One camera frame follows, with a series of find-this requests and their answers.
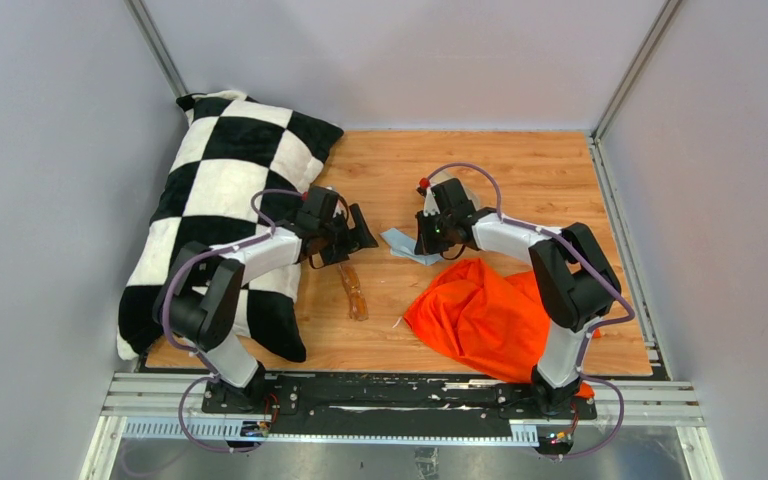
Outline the pink glasses case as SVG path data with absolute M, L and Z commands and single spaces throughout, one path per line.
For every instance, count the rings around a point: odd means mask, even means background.
M 431 185 L 437 185 L 450 179 L 457 179 L 461 182 L 466 197 L 471 201 L 476 210 L 482 207 L 480 197 L 472 189 L 470 189 L 463 180 L 461 180 L 458 176 L 449 173 L 448 171 L 441 171 L 431 176 L 429 178 L 429 182 Z

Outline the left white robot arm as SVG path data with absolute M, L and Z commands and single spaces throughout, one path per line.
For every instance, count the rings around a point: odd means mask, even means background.
M 243 413 L 258 411 L 268 397 L 263 364 L 232 332 L 243 285 L 314 256 L 329 266 L 378 245 L 360 207 L 337 191 L 312 186 L 301 199 L 293 212 L 269 219 L 260 235 L 184 245 L 154 303 L 167 342 L 209 370 L 207 392 Z

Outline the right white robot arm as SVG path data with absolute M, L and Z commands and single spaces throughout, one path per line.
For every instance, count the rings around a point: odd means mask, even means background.
M 420 255 L 461 246 L 503 254 L 532 268 L 542 307 L 550 319 L 548 342 L 531 373 L 531 403 L 556 417 L 580 392 L 583 358 L 604 317 L 621 296 L 620 282 L 591 229 L 517 220 L 497 208 L 477 208 L 457 178 L 417 187 L 424 207 L 415 218 Z

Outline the light blue cleaning cloth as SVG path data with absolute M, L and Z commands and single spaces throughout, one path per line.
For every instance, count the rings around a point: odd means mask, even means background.
M 389 246 L 393 256 L 409 259 L 424 266 L 431 266 L 443 260 L 440 254 L 416 254 L 414 252 L 416 240 L 399 229 L 390 228 L 381 232 L 380 236 Z

